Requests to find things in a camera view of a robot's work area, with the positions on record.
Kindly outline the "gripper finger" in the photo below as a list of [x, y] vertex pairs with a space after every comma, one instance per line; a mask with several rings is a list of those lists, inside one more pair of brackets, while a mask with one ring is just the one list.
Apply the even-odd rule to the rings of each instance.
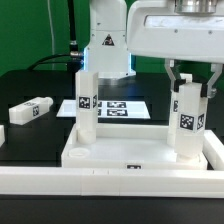
[[217, 89], [214, 88], [214, 85], [222, 75], [223, 65], [212, 64], [211, 71], [213, 72], [213, 75], [210, 77], [207, 83], [202, 84], [201, 93], [200, 93], [201, 97], [206, 97], [209, 99], [214, 98], [217, 93]]
[[186, 83], [186, 80], [180, 76], [174, 59], [166, 59], [164, 64], [165, 70], [170, 79], [170, 88], [174, 92], [179, 91], [179, 87]]

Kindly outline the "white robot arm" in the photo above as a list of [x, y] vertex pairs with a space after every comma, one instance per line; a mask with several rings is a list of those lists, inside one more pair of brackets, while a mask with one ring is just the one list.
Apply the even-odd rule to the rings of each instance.
[[213, 75], [201, 95], [215, 95], [224, 69], [224, 0], [89, 0], [89, 6], [85, 70], [119, 79], [131, 73], [132, 55], [163, 58], [175, 83], [176, 60], [205, 62]]

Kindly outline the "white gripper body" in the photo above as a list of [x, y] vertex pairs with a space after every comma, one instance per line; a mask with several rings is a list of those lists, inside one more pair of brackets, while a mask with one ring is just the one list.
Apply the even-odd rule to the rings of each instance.
[[137, 0], [127, 46], [137, 56], [224, 64], [224, 0]]

